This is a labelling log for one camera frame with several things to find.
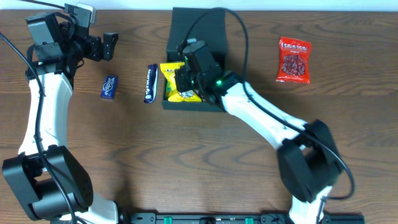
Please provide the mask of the yellow Hacks candy bag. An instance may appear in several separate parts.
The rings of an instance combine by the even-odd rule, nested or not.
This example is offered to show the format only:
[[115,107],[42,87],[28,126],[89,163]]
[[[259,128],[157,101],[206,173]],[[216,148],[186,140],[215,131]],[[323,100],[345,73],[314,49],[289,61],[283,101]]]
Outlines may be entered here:
[[180,69],[184,62],[170,62],[170,63],[161,63],[160,70],[164,74],[164,77],[167,80],[167,84],[169,86],[169,91],[167,92],[167,100],[169,102],[179,103],[179,102],[201,102],[201,98],[194,93],[192,90],[186,92],[179,92],[177,90],[177,85],[175,81],[176,71]]

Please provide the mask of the dark purple chocolate bar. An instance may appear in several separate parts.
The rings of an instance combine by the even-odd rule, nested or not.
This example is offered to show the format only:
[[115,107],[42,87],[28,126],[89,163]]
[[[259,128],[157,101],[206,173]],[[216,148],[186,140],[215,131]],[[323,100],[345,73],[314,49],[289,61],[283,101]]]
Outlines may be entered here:
[[157,93],[157,78],[158,78],[157,64],[149,65],[147,71],[146,93],[145,93],[144,103],[152,103],[155,100]]

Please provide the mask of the dark green box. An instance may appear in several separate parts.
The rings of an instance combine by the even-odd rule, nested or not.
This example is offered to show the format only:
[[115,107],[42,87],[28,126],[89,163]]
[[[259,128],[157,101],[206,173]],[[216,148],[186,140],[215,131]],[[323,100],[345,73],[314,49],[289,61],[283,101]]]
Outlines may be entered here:
[[[172,21],[169,39],[166,46],[166,61],[180,62],[183,57],[178,54],[177,47],[181,44],[192,23],[206,9],[175,7],[172,10]],[[209,46],[211,53],[221,68],[225,67],[226,53],[228,51],[225,29],[225,12],[213,11],[200,19],[192,29],[189,38],[203,40]],[[162,107],[165,110],[182,111],[207,111],[220,112],[217,106],[205,102],[170,102],[163,88]]]

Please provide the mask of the red Hacks candy bag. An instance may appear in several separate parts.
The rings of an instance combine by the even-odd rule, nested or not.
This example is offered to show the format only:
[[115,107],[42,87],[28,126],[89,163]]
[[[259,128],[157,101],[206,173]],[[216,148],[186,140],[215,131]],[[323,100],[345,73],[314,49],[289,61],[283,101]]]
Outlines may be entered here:
[[277,82],[310,84],[308,60],[312,51],[310,42],[281,37],[279,40],[279,71]]

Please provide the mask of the green Haribo worms bag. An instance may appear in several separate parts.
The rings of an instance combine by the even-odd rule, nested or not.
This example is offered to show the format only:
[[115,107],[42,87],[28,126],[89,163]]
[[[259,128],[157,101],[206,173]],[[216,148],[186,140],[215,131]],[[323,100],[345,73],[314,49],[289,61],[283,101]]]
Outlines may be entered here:
[[170,97],[170,94],[172,92],[172,88],[170,86],[170,83],[168,81],[165,82],[165,99],[168,100]]

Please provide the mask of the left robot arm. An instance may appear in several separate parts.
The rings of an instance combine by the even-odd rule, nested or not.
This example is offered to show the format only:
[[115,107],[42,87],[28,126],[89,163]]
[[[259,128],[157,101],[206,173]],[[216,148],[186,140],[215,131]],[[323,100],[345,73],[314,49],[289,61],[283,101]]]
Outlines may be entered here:
[[51,223],[124,223],[117,203],[93,191],[87,171],[69,151],[67,117],[74,76],[85,60],[111,60],[118,35],[90,35],[95,8],[54,6],[26,19],[33,44],[22,55],[30,88],[27,131],[2,174],[25,214]]

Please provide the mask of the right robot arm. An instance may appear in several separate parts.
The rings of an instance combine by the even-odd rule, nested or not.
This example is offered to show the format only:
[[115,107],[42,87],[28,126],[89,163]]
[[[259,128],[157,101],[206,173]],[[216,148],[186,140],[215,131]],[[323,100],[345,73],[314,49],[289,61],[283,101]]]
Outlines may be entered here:
[[224,71],[204,41],[177,48],[185,65],[176,72],[177,89],[193,91],[259,133],[277,152],[279,174],[292,194],[293,223],[319,223],[333,184],[344,169],[328,126],[291,116],[259,95],[234,71]]

